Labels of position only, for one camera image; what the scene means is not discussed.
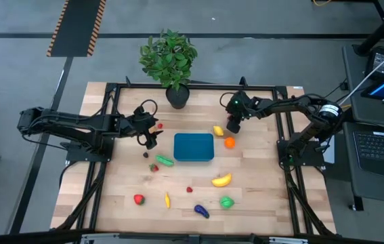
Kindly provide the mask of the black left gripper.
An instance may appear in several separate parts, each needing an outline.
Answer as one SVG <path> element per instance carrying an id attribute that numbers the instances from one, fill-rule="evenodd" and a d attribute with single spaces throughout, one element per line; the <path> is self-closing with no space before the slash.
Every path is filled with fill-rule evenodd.
<path id="1" fill-rule="evenodd" d="M 150 128 L 154 127 L 157 121 L 158 119 L 146 112 L 143 106 L 139 106 L 131 116 L 126 118 L 125 134 L 129 137 L 136 136 L 138 144 L 145 146 L 148 150 L 153 149 L 157 145 L 157 135 L 163 132 L 150 132 Z"/>

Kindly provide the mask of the blue plastic tupperware container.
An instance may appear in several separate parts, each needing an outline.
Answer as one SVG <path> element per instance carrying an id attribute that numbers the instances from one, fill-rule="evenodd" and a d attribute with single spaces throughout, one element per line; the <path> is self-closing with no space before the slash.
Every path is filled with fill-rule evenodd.
<path id="1" fill-rule="evenodd" d="M 211 161 L 215 156 L 212 134 L 174 135 L 173 157 L 176 161 Z"/>

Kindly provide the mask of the yellow banana toy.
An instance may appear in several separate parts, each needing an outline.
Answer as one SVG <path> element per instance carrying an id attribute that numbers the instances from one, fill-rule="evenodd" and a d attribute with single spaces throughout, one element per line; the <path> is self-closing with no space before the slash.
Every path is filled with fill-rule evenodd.
<path id="1" fill-rule="evenodd" d="M 227 186 L 231 181 L 232 181 L 232 174 L 226 174 L 222 177 L 212 179 L 211 183 L 215 187 L 224 187 L 224 186 Z"/>

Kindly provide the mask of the purple eggplant toy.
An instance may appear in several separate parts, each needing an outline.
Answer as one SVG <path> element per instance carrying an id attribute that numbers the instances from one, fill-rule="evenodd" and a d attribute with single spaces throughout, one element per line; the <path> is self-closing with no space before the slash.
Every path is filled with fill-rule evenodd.
<path id="1" fill-rule="evenodd" d="M 202 205 L 195 205 L 194 211 L 206 219 L 209 219 L 209 217 L 210 217 L 209 212 Z"/>

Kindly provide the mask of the green bell pepper toy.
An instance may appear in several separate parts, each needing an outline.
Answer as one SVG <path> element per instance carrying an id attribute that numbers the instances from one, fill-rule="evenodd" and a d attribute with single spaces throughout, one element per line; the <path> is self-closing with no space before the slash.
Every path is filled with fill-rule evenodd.
<path id="1" fill-rule="evenodd" d="M 235 202 L 232 198 L 228 196 L 223 196 L 220 198 L 219 204 L 221 205 L 222 208 L 229 209 L 235 204 Z"/>

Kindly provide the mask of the green artificial plant black pot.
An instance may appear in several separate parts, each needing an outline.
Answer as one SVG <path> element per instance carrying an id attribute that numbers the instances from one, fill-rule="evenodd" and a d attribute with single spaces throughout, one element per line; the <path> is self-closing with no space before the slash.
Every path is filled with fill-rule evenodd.
<path id="1" fill-rule="evenodd" d="M 183 108 L 190 90 L 191 68 L 198 52 L 191 40 L 177 31 L 163 30 L 158 39 L 148 38 L 140 47 L 139 63 L 147 76 L 161 83 L 165 95 L 175 109 Z"/>

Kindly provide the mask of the dark grey desk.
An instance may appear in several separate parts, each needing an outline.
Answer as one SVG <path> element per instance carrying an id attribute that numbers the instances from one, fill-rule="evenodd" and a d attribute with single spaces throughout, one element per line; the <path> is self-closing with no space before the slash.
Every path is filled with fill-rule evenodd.
<path id="1" fill-rule="evenodd" d="M 360 169 L 353 132 L 356 130 L 384 131 L 384 104 L 379 100 L 361 96 L 363 91 L 382 78 L 373 81 L 368 78 L 370 75 L 365 76 L 368 58 L 357 55 L 354 52 L 354 46 L 344 47 L 342 52 L 347 85 L 350 90 L 347 99 L 351 101 L 351 107 L 347 109 L 342 124 L 351 188 L 354 194 L 354 204 L 350 205 L 350 209 L 362 211 L 364 209 L 363 198 L 384 201 L 384 176 Z"/>

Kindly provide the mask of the silver aluminium profile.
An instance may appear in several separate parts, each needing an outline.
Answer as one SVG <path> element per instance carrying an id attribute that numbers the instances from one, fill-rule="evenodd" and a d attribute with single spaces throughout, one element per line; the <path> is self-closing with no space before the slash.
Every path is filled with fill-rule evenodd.
<path id="1" fill-rule="evenodd" d="M 270 237 L 269 244 L 309 244 L 307 239 L 290 237 Z"/>
<path id="2" fill-rule="evenodd" d="M 103 241 L 119 240 L 119 233 L 93 233 L 81 236 L 79 244 L 102 244 Z"/>

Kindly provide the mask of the black orange striped floor mat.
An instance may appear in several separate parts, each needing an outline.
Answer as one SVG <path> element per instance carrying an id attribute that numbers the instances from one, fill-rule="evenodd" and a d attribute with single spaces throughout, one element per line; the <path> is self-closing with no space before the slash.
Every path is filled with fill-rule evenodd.
<path id="1" fill-rule="evenodd" d="M 91 57 L 106 0 L 65 0 L 47 57 Z"/>

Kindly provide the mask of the black power adapter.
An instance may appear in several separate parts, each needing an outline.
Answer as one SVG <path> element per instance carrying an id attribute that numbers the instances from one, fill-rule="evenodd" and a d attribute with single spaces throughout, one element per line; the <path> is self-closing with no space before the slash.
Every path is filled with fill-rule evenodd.
<path id="1" fill-rule="evenodd" d="M 384 78 L 384 47 L 371 49 L 366 63 L 365 76 L 371 80 Z"/>

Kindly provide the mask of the black laptop keyboard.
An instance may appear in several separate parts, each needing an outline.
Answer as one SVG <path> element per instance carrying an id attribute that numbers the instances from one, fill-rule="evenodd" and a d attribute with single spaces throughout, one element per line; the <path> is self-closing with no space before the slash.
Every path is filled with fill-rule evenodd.
<path id="1" fill-rule="evenodd" d="M 384 176 L 384 131 L 354 131 L 354 144 L 360 169 Z"/>

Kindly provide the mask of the black aluminium table frame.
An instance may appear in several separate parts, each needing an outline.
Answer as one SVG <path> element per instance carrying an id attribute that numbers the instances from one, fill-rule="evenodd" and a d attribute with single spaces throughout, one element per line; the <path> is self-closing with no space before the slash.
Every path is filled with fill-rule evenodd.
<path id="1" fill-rule="evenodd" d="M 234 137 L 234 148 L 226 148 L 223 138 L 214 139 L 215 156 L 209 162 L 176 162 L 172 167 L 160 165 L 158 171 L 150 171 L 155 156 L 173 157 L 175 134 L 211 133 L 215 125 L 224 126 L 228 116 L 223 105 L 235 90 L 233 85 L 191 85 L 186 106 L 177 110 L 157 84 L 121 87 L 119 111 L 130 115 L 143 105 L 155 113 L 163 132 L 148 158 L 143 156 L 146 149 L 137 139 L 115 140 L 102 191 L 89 201 L 83 226 L 119 233 L 119 237 L 167 234 L 175 240 L 205 235 L 291 236 L 292 211 L 276 141 L 307 125 L 300 113 L 293 113 L 292 125 L 287 124 L 285 116 L 244 121 Z M 212 179 L 226 174 L 232 174 L 227 186 L 212 185 Z M 188 186 L 192 192 L 186 192 Z M 171 200 L 169 209 L 166 192 Z M 145 196 L 143 205 L 135 204 L 136 194 Z M 223 196 L 232 198 L 235 204 L 222 208 L 219 200 Z M 195 205 L 202 205 L 209 219 L 196 213 Z"/>

